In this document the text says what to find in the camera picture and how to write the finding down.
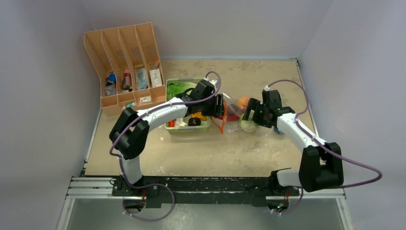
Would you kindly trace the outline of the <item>fake red bell pepper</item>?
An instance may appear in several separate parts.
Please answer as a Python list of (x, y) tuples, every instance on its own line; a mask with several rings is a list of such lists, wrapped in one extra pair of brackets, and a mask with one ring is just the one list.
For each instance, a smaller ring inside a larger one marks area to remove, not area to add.
[(228, 114), (226, 116), (226, 120), (229, 122), (238, 121), (240, 119), (240, 115), (238, 114)]

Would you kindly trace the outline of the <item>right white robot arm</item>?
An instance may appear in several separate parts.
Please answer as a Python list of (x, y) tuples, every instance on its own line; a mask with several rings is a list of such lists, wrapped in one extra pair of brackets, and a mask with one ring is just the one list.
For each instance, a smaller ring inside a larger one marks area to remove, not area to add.
[(302, 153), (298, 169), (271, 172), (269, 189), (273, 194), (280, 195), (290, 186), (313, 192), (343, 185), (342, 160), (329, 154), (332, 151), (340, 155), (340, 146), (326, 142), (304, 126), (291, 107), (282, 105), (277, 90), (263, 91), (262, 100), (250, 98), (242, 119), (278, 129)]

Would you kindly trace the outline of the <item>clear zip top bag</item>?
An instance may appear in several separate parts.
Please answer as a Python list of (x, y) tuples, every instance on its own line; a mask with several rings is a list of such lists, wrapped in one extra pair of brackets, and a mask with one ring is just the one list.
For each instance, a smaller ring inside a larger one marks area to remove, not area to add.
[(233, 122), (229, 122), (226, 120), (226, 116), (228, 114), (238, 114), (241, 116), (245, 113), (246, 108), (240, 108), (239, 106), (237, 106), (238, 98), (239, 97), (234, 97), (223, 93), (224, 115), (211, 117), (212, 123), (219, 128), (221, 134), (232, 133), (234, 131), (242, 131), (239, 126), (239, 120)]

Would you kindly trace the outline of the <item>fake green cabbage head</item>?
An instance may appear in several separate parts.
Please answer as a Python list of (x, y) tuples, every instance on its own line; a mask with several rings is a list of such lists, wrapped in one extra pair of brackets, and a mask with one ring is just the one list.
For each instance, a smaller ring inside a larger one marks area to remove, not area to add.
[(259, 125), (256, 124), (256, 123), (252, 120), (252, 118), (253, 118), (253, 113), (251, 113), (251, 114), (249, 115), (248, 120), (244, 120), (243, 117), (244, 117), (244, 114), (242, 114), (242, 115), (240, 116), (240, 119), (239, 119), (239, 126), (240, 126), (240, 128), (242, 129), (242, 131), (244, 131), (244, 132), (246, 132), (246, 133), (255, 132), (255, 131), (258, 129)]

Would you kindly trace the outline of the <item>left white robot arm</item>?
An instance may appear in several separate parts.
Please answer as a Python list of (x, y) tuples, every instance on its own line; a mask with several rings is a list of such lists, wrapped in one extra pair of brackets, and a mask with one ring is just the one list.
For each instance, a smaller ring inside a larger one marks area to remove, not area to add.
[(169, 101), (149, 109), (122, 111), (109, 134), (112, 141), (110, 154), (117, 150), (122, 175), (126, 180), (124, 190), (131, 196), (142, 192), (143, 183), (139, 156), (143, 152), (150, 131), (172, 120), (195, 113), (203, 116), (224, 114), (223, 96), (219, 94), (221, 80), (204, 78), (194, 88), (177, 94)]

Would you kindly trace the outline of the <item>fake red chili pepper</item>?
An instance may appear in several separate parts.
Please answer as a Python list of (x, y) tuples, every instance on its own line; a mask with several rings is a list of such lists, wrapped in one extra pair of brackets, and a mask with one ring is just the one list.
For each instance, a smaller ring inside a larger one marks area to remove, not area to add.
[(168, 122), (168, 127), (175, 127), (175, 120), (171, 120)]

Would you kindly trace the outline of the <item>fake peach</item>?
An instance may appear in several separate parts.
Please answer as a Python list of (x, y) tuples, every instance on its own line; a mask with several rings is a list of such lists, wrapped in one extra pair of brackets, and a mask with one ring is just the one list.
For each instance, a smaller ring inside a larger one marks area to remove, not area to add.
[(237, 106), (240, 108), (246, 108), (248, 106), (250, 98), (246, 96), (239, 97), (237, 99)]

